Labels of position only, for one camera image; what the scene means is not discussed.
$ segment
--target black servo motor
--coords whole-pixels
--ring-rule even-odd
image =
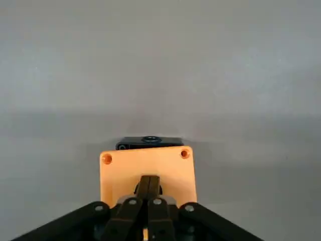
[[[181,138],[177,137],[124,137],[116,144],[116,150],[142,149],[153,147],[183,146]]]

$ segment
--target screw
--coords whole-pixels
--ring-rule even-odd
[[[103,209],[104,209],[103,206],[96,206],[96,207],[95,207],[95,211],[101,211],[101,210],[103,210]]]
[[[154,199],[153,203],[155,205],[160,205],[162,203],[162,201],[160,199],[156,198],[156,199]]]
[[[186,206],[185,206],[185,210],[186,210],[187,212],[193,212],[193,211],[194,211],[194,207],[191,206],[191,205],[186,205]]]
[[[137,203],[137,201],[135,199],[132,199],[131,201],[129,201],[130,205],[135,205]]]

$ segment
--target gray wall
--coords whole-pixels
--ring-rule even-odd
[[[0,233],[99,199],[100,151],[179,136],[199,202],[321,235],[321,2],[2,0]]]

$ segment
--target black frame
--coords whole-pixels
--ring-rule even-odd
[[[92,202],[13,241],[262,241],[198,203],[178,208],[160,195],[158,176],[142,176],[135,195],[113,208]]]

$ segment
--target orange mounting plate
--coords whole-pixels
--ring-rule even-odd
[[[113,207],[134,193],[142,175],[160,176],[163,195],[172,196],[178,207],[197,201],[193,150],[187,146],[102,152],[101,200]]]

